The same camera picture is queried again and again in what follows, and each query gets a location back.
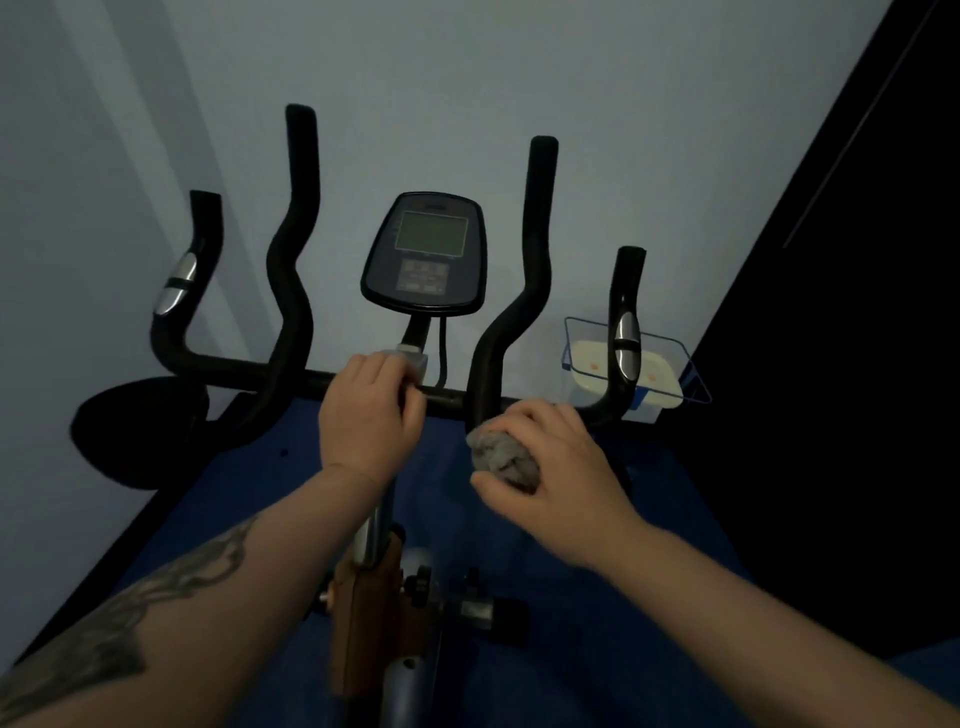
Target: dark wall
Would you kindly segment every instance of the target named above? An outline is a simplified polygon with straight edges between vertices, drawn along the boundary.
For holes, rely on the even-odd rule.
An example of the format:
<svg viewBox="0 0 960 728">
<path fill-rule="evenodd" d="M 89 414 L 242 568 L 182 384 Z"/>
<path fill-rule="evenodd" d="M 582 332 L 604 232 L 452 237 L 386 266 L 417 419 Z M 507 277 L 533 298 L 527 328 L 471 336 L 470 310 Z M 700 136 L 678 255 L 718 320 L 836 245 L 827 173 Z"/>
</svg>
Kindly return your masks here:
<svg viewBox="0 0 960 728">
<path fill-rule="evenodd" d="M 694 356 L 715 404 L 661 423 L 757 583 L 881 656 L 960 633 L 935 5 L 890 10 Z"/>
</svg>

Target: forearm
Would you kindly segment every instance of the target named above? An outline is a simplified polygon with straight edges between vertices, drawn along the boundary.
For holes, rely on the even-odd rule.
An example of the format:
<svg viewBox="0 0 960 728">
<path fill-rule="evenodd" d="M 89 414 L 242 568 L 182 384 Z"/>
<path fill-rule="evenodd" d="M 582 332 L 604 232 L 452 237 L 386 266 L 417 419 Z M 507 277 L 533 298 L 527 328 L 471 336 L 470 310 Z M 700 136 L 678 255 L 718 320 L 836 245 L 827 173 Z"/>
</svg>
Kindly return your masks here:
<svg viewBox="0 0 960 728">
<path fill-rule="evenodd" d="M 157 570 L 0 679 L 0 725 L 217 724 L 377 497 L 324 471 Z"/>
<path fill-rule="evenodd" d="M 638 522 L 598 570 L 759 725 L 960 722 L 933 693 L 672 534 Z"/>
</svg>

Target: blue wire basket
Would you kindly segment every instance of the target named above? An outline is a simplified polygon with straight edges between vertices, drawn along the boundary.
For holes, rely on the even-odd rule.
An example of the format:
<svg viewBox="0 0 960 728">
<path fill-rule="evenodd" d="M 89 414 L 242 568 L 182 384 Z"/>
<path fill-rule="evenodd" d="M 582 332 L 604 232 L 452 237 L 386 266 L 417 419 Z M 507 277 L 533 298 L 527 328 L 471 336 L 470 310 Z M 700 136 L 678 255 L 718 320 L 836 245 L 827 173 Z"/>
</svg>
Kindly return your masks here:
<svg viewBox="0 0 960 728">
<path fill-rule="evenodd" d="M 571 324 L 578 327 L 583 333 L 583 335 L 578 336 L 575 341 L 595 341 L 602 342 L 605 347 L 607 345 L 606 324 L 589 319 L 577 318 L 576 316 L 567 316 L 564 318 L 566 345 L 564 346 L 564 354 L 561 357 L 561 366 L 567 372 L 576 372 L 579 375 L 606 381 L 607 378 L 605 376 L 594 374 L 593 372 L 586 372 L 573 366 L 573 361 L 570 356 Z M 632 410 L 638 409 L 640 405 L 643 404 L 644 398 L 650 392 L 656 392 L 665 397 L 680 400 L 678 405 L 686 402 L 710 404 L 713 401 L 713 396 L 710 394 L 706 383 L 690 358 L 690 352 L 686 350 L 684 342 L 678 339 L 672 339 L 669 336 L 658 336 L 655 333 L 642 331 L 640 333 L 640 346 L 647 352 L 660 353 L 660 355 L 663 355 L 664 358 L 675 365 L 674 368 L 676 371 L 681 372 L 678 377 L 681 394 L 678 395 L 676 392 L 669 392 L 651 386 L 637 386 L 634 401 L 630 405 Z M 640 372 L 640 378 L 641 380 L 643 378 L 642 370 Z"/>
</svg>

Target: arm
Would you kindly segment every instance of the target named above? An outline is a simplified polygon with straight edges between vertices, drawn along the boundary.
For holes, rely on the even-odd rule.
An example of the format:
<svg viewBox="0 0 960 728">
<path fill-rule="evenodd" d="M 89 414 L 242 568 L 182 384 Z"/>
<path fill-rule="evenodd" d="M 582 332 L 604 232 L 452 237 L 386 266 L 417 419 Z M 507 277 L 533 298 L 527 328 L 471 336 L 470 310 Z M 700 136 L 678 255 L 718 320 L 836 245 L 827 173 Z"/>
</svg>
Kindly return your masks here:
<svg viewBox="0 0 960 728">
<path fill-rule="evenodd" d="M 645 522 L 576 411 L 519 402 L 488 425 L 540 465 L 525 496 L 472 479 L 494 510 L 604 576 L 764 726 L 960 726 L 946 701 Z"/>
<path fill-rule="evenodd" d="M 416 446 L 399 357 L 355 356 L 321 408 L 324 469 L 161 567 L 0 679 L 0 726 L 210 726 L 303 616 L 327 565 Z"/>
</svg>

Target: cable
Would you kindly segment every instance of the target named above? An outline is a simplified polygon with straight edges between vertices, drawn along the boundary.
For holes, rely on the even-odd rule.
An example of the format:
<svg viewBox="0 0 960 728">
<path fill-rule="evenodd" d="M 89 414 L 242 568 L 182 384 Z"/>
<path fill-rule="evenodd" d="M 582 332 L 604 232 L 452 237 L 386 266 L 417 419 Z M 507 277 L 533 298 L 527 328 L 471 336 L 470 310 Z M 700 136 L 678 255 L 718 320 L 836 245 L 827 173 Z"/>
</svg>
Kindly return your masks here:
<svg viewBox="0 0 960 728">
<path fill-rule="evenodd" d="M 437 377 L 438 388 L 446 384 L 446 317 L 440 317 L 440 376 Z"/>
</svg>

